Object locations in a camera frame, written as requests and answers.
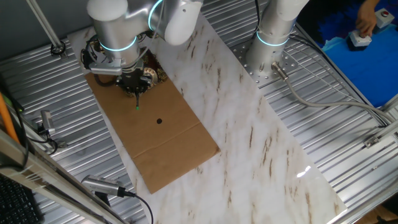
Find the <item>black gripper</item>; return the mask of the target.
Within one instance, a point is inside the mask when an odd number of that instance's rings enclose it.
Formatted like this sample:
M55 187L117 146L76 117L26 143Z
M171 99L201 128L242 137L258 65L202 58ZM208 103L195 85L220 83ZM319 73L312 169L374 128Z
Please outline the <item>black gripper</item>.
M123 73L116 79L116 86L120 87L126 95L141 94L151 89L153 84L153 76L143 75L144 72L136 69L131 73Z

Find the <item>bare person hand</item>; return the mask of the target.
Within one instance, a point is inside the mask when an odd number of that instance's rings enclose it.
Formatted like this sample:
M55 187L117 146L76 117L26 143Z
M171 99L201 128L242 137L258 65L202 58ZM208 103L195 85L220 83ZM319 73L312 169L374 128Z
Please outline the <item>bare person hand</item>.
M372 36L373 29L377 24L375 7L374 2L366 1L358 10L356 28L361 37Z

